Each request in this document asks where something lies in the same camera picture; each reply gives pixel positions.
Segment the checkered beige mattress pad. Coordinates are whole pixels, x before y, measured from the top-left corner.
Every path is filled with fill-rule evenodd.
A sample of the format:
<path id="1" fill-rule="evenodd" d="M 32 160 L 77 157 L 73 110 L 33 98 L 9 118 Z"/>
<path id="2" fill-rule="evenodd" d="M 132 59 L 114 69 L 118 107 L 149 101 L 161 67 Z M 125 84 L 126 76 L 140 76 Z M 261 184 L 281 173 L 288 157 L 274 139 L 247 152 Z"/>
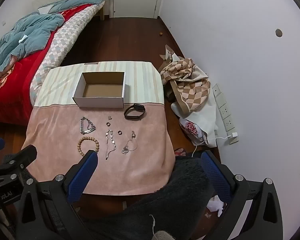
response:
<path id="1" fill-rule="evenodd" d="M 30 100 L 34 105 L 49 71 L 61 65 L 78 36 L 91 19 L 103 10 L 105 2 L 83 5 L 83 9 L 71 16 L 54 34 L 50 48 L 37 69 L 30 84 Z"/>

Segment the black fuzzy stool cushion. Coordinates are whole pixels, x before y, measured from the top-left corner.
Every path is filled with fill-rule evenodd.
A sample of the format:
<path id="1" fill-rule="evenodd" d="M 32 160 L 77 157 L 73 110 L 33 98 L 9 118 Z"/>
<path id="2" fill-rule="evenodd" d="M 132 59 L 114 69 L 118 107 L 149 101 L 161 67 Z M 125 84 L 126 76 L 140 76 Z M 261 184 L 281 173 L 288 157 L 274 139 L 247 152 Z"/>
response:
<path id="1" fill-rule="evenodd" d="M 152 239 L 158 231 L 190 239 L 213 192 L 199 158 L 176 157 L 164 187 L 119 213 L 102 214 L 100 200 L 87 194 L 77 206 L 94 239 Z"/>

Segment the white printed plastic bag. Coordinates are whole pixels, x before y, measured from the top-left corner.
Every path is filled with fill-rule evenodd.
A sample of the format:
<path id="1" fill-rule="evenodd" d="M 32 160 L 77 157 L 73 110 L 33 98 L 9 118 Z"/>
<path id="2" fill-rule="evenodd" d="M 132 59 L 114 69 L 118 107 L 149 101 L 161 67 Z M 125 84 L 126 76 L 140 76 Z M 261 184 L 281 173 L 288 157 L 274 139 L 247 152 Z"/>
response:
<path id="1" fill-rule="evenodd" d="M 218 129 L 216 125 L 217 106 L 211 88 L 211 82 L 208 76 L 198 66 L 195 66 L 190 79 L 197 80 L 199 77 L 203 77 L 204 80 L 207 81 L 208 94 L 204 103 L 189 114 L 184 114 L 177 102 L 171 104 L 171 109 L 174 114 L 182 120 L 194 124 L 198 135 L 193 135 L 195 138 L 191 139 L 191 141 L 195 146 L 205 144 L 208 147 L 216 147 L 215 131 Z"/>

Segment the pink striped table cloth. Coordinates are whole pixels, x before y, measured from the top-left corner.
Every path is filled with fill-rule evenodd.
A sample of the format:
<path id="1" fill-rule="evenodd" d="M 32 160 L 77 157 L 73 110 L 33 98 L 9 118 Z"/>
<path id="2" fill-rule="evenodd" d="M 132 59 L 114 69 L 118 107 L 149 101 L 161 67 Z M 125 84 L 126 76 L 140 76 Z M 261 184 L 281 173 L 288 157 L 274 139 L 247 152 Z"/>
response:
<path id="1" fill-rule="evenodd" d="M 144 105 L 143 118 L 127 120 L 122 109 L 79 108 L 73 96 L 83 72 L 124 72 L 125 105 Z M 36 147 L 37 158 L 27 169 L 38 181 L 65 174 L 83 154 L 96 149 L 98 166 L 86 194 L 125 196 L 159 190 L 171 176 L 175 157 L 158 71 L 142 61 L 52 69 L 34 103 L 25 145 Z"/>

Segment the brown checkered fabric bag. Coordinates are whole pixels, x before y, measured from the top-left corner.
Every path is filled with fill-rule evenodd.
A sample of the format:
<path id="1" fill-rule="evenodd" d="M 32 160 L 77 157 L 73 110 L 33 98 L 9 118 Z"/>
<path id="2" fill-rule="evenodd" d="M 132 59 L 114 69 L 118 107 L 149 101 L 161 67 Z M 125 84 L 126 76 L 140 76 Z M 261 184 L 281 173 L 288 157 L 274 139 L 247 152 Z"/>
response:
<path id="1" fill-rule="evenodd" d="M 160 56 L 163 63 L 158 72 L 162 84 L 170 84 L 183 114 L 187 115 L 202 107 L 209 96 L 211 83 L 208 76 L 191 58 L 183 58 L 168 46 Z"/>

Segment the red blanket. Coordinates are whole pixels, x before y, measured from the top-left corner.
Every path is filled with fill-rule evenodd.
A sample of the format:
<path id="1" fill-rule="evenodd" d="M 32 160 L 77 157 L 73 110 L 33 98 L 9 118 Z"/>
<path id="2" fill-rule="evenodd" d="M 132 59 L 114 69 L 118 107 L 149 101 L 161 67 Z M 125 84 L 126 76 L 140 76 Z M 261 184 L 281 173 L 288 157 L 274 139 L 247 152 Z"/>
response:
<path id="1" fill-rule="evenodd" d="M 65 16 L 66 22 L 81 9 L 83 9 L 83 5 L 65 10 L 61 14 Z M 33 109 L 30 100 L 30 84 L 50 48 L 57 30 L 52 32 L 43 50 L 16 62 L 7 74 L 0 79 L 0 122 L 21 126 L 26 126 L 29 122 Z"/>

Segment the black smart watch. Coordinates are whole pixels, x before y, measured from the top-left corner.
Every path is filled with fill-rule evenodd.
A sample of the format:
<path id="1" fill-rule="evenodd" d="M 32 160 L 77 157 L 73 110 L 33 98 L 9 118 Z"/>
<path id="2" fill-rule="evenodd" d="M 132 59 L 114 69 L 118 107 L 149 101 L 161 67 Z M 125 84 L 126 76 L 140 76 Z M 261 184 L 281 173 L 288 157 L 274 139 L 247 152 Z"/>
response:
<path id="1" fill-rule="evenodd" d="M 127 120 L 141 120 L 146 113 L 146 108 L 144 105 L 134 103 L 133 105 L 129 106 L 125 112 L 124 117 Z"/>

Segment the white cardboard box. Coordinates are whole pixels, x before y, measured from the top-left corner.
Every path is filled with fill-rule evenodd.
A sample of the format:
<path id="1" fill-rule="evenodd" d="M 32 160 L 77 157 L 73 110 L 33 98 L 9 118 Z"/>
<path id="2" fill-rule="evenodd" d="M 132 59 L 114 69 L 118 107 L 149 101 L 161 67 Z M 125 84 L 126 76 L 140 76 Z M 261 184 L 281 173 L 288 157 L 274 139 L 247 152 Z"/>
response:
<path id="1" fill-rule="evenodd" d="M 73 100 L 80 108 L 122 109 L 125 80 L 124 72 L 83 72 Z"/>

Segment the teal blue quilt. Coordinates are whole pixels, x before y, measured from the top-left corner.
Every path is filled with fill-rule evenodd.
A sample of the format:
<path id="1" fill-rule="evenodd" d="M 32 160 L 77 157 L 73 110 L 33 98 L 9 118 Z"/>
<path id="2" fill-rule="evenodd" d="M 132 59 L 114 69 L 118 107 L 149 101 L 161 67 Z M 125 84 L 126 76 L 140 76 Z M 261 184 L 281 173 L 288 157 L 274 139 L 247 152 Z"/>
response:
<path id="1" fill-rule="evenodd" d="M 45 14 L 33 12 L 19 19 L 0 39 L 0 77 L 15 61 L 43 50 L 53 31 L 65 22 L 62 11 L 86 4 L 99 5 L 105 0 L 61 0 L 48 5 Z"/>

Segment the white power strip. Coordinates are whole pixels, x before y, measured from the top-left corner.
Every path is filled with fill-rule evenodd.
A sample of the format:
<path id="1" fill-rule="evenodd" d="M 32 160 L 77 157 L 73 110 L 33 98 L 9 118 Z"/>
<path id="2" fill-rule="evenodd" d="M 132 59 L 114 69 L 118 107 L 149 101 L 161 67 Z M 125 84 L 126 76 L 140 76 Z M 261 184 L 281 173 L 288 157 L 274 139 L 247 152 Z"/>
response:
<path id="1" fill-rule="evenodd" d="M 226 98 L 225 98 L 222 90 L 220 89 L 219 84 L 215 84 L 212 87 L 212 92 L 215 97 L 217 109 L 219 111 L 219 114 L 221 116 L 225 131 L 226 131 L 226 136 L 230 135 L 232 132 L 237 132 L 235 123 L 232 119 L 230 108 L 228 107 L 228 105 L 226 103 Z M 238 137 L 235 139 L 228 139 L 229 145 L 232 145 L 238 141 L 239 141 Z"/>

